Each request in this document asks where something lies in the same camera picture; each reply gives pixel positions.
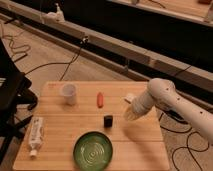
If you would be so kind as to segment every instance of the white bottle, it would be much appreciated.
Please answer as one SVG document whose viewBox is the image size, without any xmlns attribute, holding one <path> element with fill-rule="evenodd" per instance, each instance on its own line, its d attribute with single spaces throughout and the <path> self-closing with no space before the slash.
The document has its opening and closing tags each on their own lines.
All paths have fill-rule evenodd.
<svg viewBox="0 0 213 171">
<path fill-rule="evenodd" d="M 43 138 L 43 118 L 34 117 L 29 135 L 30 157 L 36 157 L 39 148 L 42 145 Z"/>
<path fill-rule="evenodd" d="M 57 7 L 57 12 L 56 12 L 56 14 L 57 14 L 57 21 L 64 22 L 65 19 L 64 19 L 64 13 L 63 13 L 63 11 L 59 7 L 58 3 L 56 3 L 55 5 Z"/>
</svg>

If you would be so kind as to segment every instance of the cable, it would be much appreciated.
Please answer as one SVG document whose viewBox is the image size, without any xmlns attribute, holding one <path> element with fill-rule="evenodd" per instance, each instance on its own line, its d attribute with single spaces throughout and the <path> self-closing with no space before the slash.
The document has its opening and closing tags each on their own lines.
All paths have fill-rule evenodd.
<svg viewBox="0 0 213 171">
<path fill-rule="evenodd" d="M 158 5 L 160 5 L 162 8 L 166 9 L 166 6 L 164 6 L 164 5 L 161 4 L 160 2 L 157 2 L 157 1 L 154 1 L 154 0 L 148 0 L 148 1 L 150 1 L 150 2 L 152 2 L 152 3 L 155 3 L 155 4 L 158 4 Z"/>
<path fill-rule="evenodd" d="M 59 81 L 62 81 L 62 80 L 63 80 L 64 76 L 66 75 L 66 73 L 67 73 L 67 71 L 68 71 L 68 69 L 69 69 L 69 67 L 70 67 L 70 65 L 71 65 L 72 63 L 74 63 L 74 62 L 78 59 L 78 57 L 79 57 L 79 55 L 80 55 L 80 53 L 81 53 L 81 49 L 82 49 L 82 46 L 79 48 L 78 52 L 76 53 L 76 57 L 75 57 L 75 55 L 74 55 L 73 58 L 72 58 L 72 60 L 68 63 L 68 65 L 67 65 L 67 67 L 66 67 L 66 69 L 65 69 L 65 71 L 64 71 L 64 73 L 63 73 L 63 75 L 62 75 L 61 78 L 59 79 Z"/>
<path fill-rule="evenodd" d="M 39 69 L 39 68 L 42 68 L 42 67 L 45 67 L 45 66 L 48 66 L 48 65 L 57 65 L 57 64 L 69 64 L 69 62 L 51 62 L 51 63 L 39 65 L 39 66 L 33 68 L 32 70 L 26 72 L 25 75 L 28 75 L 28 74 L 30 74 L 31 72 L 33 72 L 33 71 L 35 71 L 35 70 L 37 70 L 37 69 Z"/>
<path fill-rule="evenodd" d="M 64 78 L 64 76 L 66 75 L 68 69 L 69 69 L 69 66 L 70 66 L 72 63 L 74 63 L 74 62 L 78 59 L 78 57 L 79 57 L 79 55 L 80 55 L 80 52 L 81 52 L 81 49 L 83 48 L 83 45 L 85 45 L 86 43 L 87 43 L 87 41 L 81 41 L 81 42 L 80 42 L 81 46 L 79 47 L 78 52 L 77 52 L 76 54 L 73 55 L 73 57 L 72 57 L 72 59 L 71 59 L 70 62 L 51 62 L 51 63 L 46 63 L 46 64 L 43 64 L 43 65 L 39 65 L 39 66 L 33 68 L 32 70 L 26 72 L 25 75 L 28 75 L 28 74 L 32 73 L 33 71 L 35 71 L 35 70 L 37 70 L 37 69 L 40 69 L 40 68 L 42 68 L 42 67 L 45 67 L 45 66 L 49 66 L 49 65 L 59 65 L 59 64 L 65 65 L 65 64 L 67 64 L 67 67 L 66 67 L 64 73 L 62 74 L 61 78 L 59 79 L 60 81 L 62 81 L 63 78 Z"/>
<path fill-rule="evenodd" d="M 165 114 L 165 112 L 162 112 L 162 113 L 161 113 L 161 115 L 160 115 L 160 117 L 159 117 L 159 121 L 161 121 L 161 119 L 162 119 L 162 117 L 164 116 L 164 114 Z M 170 129 L 165 128 L 165 127 L 163 127 L 163 126 L 160 126 L 160 127 L 163 128 L 163 129 L 165 129 L 165 130 L 167 130 L 167 131 L 169 131 L 169 132 L 178 133 L 178 134 L 188 133 L 188 132 L 190 132 L 190 131 L 192 130 L 192 127 L 190 127 L 190 128 L 189 128 L 188 130 L 186 130 L 186 131 L 179 132 L 179 131 L 170 130 Z M 176 149 L 172 152 L 172 162 L 173 162 L 173 165 L 174 165 L 174 167 L 175 167 L 175 169 L 176 169 L 177 171 L 179 171 L 180 169 L 177 167 L 177 165 L 176 165 L 176 163 L 175 163 L 175 153 L 176 153 L 177 151 L 179 151 L 180 149 L 187 149 L 188 152 L 189 152 L 189 154 L 190 154 L 190 156 L 191 156 L 192 159 L 195 161 L 195 163 L 197 164 L 197 166 L 199 167 L 199 169 L 200 169 L 201 171 L 203 171 L 201 165 L 199 164 L 199 162 L 197 161 L 197 159 L 196 159 L 195 156 L 193 155 L 192 151 L 194 151 L 194 152 L 205 152 L 205 151 L 207 151 L 207 150 L 210 148 L 210 144 L 208 143 L 208 144 L 207 144 L 207 147 L 204 148 L 204 149 L 201 149 L 201 150 L 199 150 L 199 149 L 194 149 L 194 148 L 190 147 L 190 145 L 189 145 L 189 139 L 190 139 L 190 137 L 191 137 L 192 135 L 194 135 L 194 134 L 200 135 L 200 134 L 199 134 L 198 132 L 196 132 L 196 131 L 195 131 L 195 132 L 191 132 L 191 133 L 187 136 L 187 138 L 186 138 L 186 146 L 178 147 L 178 148 L 176 148 Z"/>
<path fill-rule="evenodd" d="M 18 59 L 14 60 L 14 63 L 15 62 L 18 62 L 19 60 L 25 58 L 28 54 L 27 52 L 31 49 L 30 45 L 21 45 L 21 46 L 16 46 L 15 47 L 15 41 L 14 41 L 14 38 L 15 37 L 19 37 L 20 35 L 22 35 L 24 33 L 23 32 L 20 32 L 18 35 L 16 36 L 12 36 L 12 35 L 6 35 L 4 33 L 4 27 L 3 27 L 3 24 L 1 22 L 1 32 L 2 32 L 2 39 L 5 39 L 5 40 L 9 40 L 9 48 L 11 49 L 11 52 L 12 52 L 12 55 L 11 55 L 11 59 L 14 58 L 14 56 L 18 55 L 18 54 L 23 54 L 21 57 L 19 57 Z"/>
<path fill-rule="evenodd" d="M 178 71 L 177 73 L 174 74 L 173 77 L 177 77 L 179 74 L 181 74 L 182 72 L 187 71 L 187 70 L 188 70 L 189 68 L 191 68 L 191 67 L 192 67 L 192 65 L 189 65 L 189 66 L 186 67 L 185 69 Z"/>
<path fill-rule="evenodd" d="M 194 148 L 189 147 L 189 138 L 190 138 L 193 134 L 195 134 L 195 133 L 197 133 L 197 132 L 191 132 L 191 133 L 187 136 L 187 139 L 186 139 L 186 147 L 183 146 L 183 147 L 176 148 L 176 149 L 172 152 L 172 162 L 173 162 L 173 164 L 174 164 L 175 169 L 178 170 L 178 171 L 179 171 L 180 169 L 177 167 L 177 165 L 176 165 L 176 163 L 175 163 L 175 153 L 176 153 L 178 150 L 180 150 L 180 149 L 187 149 L 188 152 L 189 152 L 189 154 L 190 154 L 190 156 L 191 156 L 192 159 L 195 161 L 195 163 L 197 164 L 197 166 L 199 167 L 199 169 L 200 169 L 201 171 L 203 171 L 201 165 L 198 163 L 197 159 L 194 157 L 194 155 L 192 154 L 191 151 L 195 151 L 195 152 L 205 152 L 205 151 L 207 151 L 207 150 L 209 149 L 210 145 L 209 145 L 209 143 L 208 143 L 208 144 L 207 144 L 207 147 L 204 148 L 204 149 L 202 149 L 202 150 L 197 150 L 197 149 L 194 149 Z"/>
<path fill-rule="evenodd" d="M 162 112 L 161 116 L 159 117 L 159 121 L 161 121 L 161 119 L 163 118 L 164 114 L 165 114 L 165 113 Z M 176 133 L 176 134 L 186 134 L 186 133 L 188 133 L 188 132 L 190 132 L 190 131 L 192 130 L 192 127 L 191 127 L 191 126 L 190 126 L 187 130 L 185 130 L 185 131 L 171 130 L 171 129 L 166 128 L 166 127 L 164 127 L 164 126 L 162 126 L 162 125 L 160 125 L 160 127 L 161 127 L 162 129 L 166 130 L 166 131 L 173 132 L 173 133 Z"/>
</svg>

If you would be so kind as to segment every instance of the white tube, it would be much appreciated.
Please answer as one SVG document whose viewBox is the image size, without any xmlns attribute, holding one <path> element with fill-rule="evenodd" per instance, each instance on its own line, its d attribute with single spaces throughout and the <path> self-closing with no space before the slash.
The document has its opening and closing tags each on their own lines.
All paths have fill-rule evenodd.
<svg viewBox="0 0 213 171">
<path fill-rule="evenodd" d="M 30 157 L 36 157 L 39 148 L 42 145 L 43 137 L 43 118 L 34 117 L 29 135 Z"/>
</svg>

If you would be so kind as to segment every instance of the black cable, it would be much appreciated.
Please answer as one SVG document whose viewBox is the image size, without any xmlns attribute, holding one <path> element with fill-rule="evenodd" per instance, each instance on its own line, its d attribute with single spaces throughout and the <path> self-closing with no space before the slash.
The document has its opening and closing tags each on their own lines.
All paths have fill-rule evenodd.
<svg viewBox="0 0 213 171">
<path fill-rule="evenodd" d="M 16 46 L 15 47 L 15 41 L 14 38 L 15 37 L 19 37 L 21 34 L 23 34 L 23 32 L 19 33 L 16 36 L 12 36 L 12 35 L 3 35 L 3 39 L 5 40 L 9 40 L 9 48 L 11 49 L 12 55 L 11 58 L 13 59 L 14 56 L 18 55 L 18 54 L 23 54 L 21 57 L 19 57 L 18 59 L 14 60 L 15 62 L 18 62 L 19 60 L 25 58 L 28 54 L 27 52 L 31 49 L 30 45 L 21 45 L 21 46 Z"/>
<path fill-rule="evenodd" d="M 164 114 L 165 114 L 165 112 L 162 112 L 162 113 L 161 113 L 161 116 L 159 117 L 159 121 L 161 121 L 161 119 L 163 118 Z M 190 126 L 187 130 L 185 130 L 185 131 L 175 131 L 175 130 L 171 130 L 171 129 L 166 128 L 166 127 L 161 126 L 161 125 L 160 125 L 160 127 L 161 127 L 162 129 L 166 130 L 166 131 L 173 132 L 173 133 L 176 133 L 176 134 L 185 134 L 185 133 L 188 133 L 188 132 L 190 132 L 190 131 L 192 130 L 192 127 L 191 127 L 191 126 Z"/>
<path fill-rule="evenodd" d="M 177 165 L 176 165 L 176 163 L 175 163 L 175 153 L 176 153 L 177 151 L 179 151 L 180 149 L 187 149 L 188 152 L 189 152 L 189 154 L 190 154 L 190 156 L 193 158 L 193 160 L 194 160 L 194 161 L 196 162 L 196 164 L 198 165 L 199 169 L 200 169 L 201 171 L 203 171 L 202 167 L 200 166 L 200 164 L 198 163 L 197 159 L 194 157 L 194 155 L 192 154 L 191 151 L 195 151 L 195 152 L 205 152 L 205 151 L 207 151 L 207 150 L 209 149 L 210 145 L 209 145 L 209 143 L 208 143 L 207 147 L 206 147 L 205 149 L 202 149 L 202 150 L 197 150 L 197 149 L 194 149 L 194 148 L 189 147 L 189 138 L 190 138 L 193 134 L 195 134 L 195 133 L 197 133 L 197 132 L 191 132 L 191 133 L 187 136 L 187 139 L 186 139 L 186 147 L 183 146 L 183 147 L 176 148 L 176 149 L 172 152 L 172 162 L 173 162 L 173 164 L 174 164 L 175 169 L 178 170 L 178 171 L 179 171 L 180 169 L 177 167 Z"/>
<path fill-rule="evenodd" d="M 148 1 L 150 1 L 150 2 L 152 2 L 152 3 L 155 3 L 155 4 L 158 4 L 158 5 L 160 5 L 162 8 L 166 9 L 166 6 L 164 6 L 164 5 L 161 4 L 160 2 L 157 2 L 157 1 L 154 1 L 154 0 L 148 0 Z"/>
<path fill-rule="evenodd" d="M 186 67 L 185 69 L 178 71 L 177 73 L 174 74 L 173 77 L 177 77 L 179 74 L 181 74 L 182 72 L 185 72 L 186 70 L 188 70 L 188 69 L 191 68 L 191 67 L 192 67 L 192 65 L 189 65 L 189 66 Z"/>
<path fill-rule="evenodd" d="M 59 81 L 62 81 L 62 80 L 63 80 L 64 76 L 66 75 L 66 73 L 67 73 L 67 71 L 68 71 L 68 69 L 69 69 L 69 67 L 70 67 L 70 65 L 71 65 L 72 63 L 74 63 L 74 62 L 78 59 L 78 57 L 79 57 L 79 55 L 80 55 L 80 53 L 81 53 L 81 49 L 82 49 L 82 46 L 80 46 L 80 48 L 78 49 L 78 52 L 76 53 L 76 56 L 74 55 L 73 58 L 71 59 L 71 61 L 68 63 L 68 65 L 67 65 L 67 67 L 66 67 L 66 69 L 65 69 L 65 71 L 64 71 L 64 73 L 63 73 L 63 75 L 62 75 L 61 78 L 59 79 Z"/>
<path fill-rule="evenodd" d="M 31 72 L 33 72 L 33 71 L 35 71 L 35 70 L 37 70 L 37 69 L 39 69 L 39 68 L 42 68 L 42 67 L 44 67 L 44 66 L 48 66 L 48 65 L 58 65 L 58 64 L 69 64 L 69 62 L 51 62 L 51 63 L 39 65 L 39 66 L 33 68 L 32 70 L 26 72 L 25 75 L 28 75 L 28 74 L 30 74 Z"/>
</svg>

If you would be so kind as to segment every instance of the white object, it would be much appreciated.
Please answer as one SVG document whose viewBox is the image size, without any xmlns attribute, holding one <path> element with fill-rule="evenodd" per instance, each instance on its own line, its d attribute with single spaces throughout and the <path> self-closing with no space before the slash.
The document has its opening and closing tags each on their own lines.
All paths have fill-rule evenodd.
<svg viewBox="0 0 213 171">
<path fill-rule="evenodd" d="M 150 80 L 147 90 L 132 101 L 131 110 L 136 117 L 129 118 L 138 119 L 147 114 L 154 105 L 177 112 L 213 144 L 213 114 L 180 96 L 172 81 L 160 78 Z"/>
<path fill-rule="evenodd" d="M 133 99 L 135 98 L 136 96 L 132 93 L 127 93 L 127 95 L 124 97 L 124 100 L 126 100 L 128 103 L 132 103 Z"/>
<path fill-rule="evenodd" d="M 65 21 L 65 19 L 64 19 L 64 13 L 61 10 L 61 8 L 59 7 L 58 3 L 56 3 L 56 8 L 57 8 L 57 12 L 56 12 L 56 14 L 57 14 L 57 21 L 64 22 Z"/>
<path fill-rule="evenodd" d="M 77 101 L 76 88 L 73 84 L 67 83 L 60 89 L 60 95 L 66 100 L 69 105 L 75 105 Z"/>
<path fill-rule="evenodd" d="M 45 15 L 47 18 L 53 19 L 53 20 L 57 20 L 58 19 L 58 15 L 55 12 L 49 12 Z"/>
<path fill-rule="evenodd" d="M 29 135 L 30 157 L 35 157 L 42 145 L 43 118 L 34 117 Z"/>
</svg>

